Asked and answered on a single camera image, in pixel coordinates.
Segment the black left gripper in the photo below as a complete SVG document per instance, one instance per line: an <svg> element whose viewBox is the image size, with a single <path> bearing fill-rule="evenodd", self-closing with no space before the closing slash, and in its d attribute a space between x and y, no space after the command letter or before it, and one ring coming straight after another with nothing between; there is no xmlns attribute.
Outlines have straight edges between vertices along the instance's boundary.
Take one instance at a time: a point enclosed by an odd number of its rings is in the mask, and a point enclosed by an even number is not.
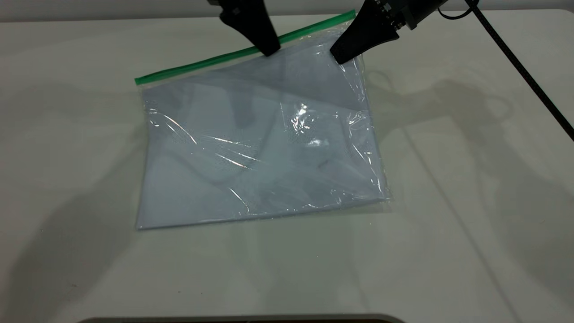
<svg viewBox="0 0 574 323"><path fill-rule="evenodd" d="M277 33L263 0L209 0L211 6L221 7L222 21L239 21L239 30L265 57L281 48Z"/></svg>

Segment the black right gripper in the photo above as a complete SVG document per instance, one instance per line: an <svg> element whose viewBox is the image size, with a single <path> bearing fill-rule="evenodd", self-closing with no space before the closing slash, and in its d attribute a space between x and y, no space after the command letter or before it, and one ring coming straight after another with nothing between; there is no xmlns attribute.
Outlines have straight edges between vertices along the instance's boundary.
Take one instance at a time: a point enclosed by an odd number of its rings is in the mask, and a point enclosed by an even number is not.
<svg viewBox="0 0 574 323"><path fill-rule="evenodd" d="M446 0L367 0L356 18L330 48L338 64L344 64L369 49L399 39L404 26L413 30Z"/></svg>

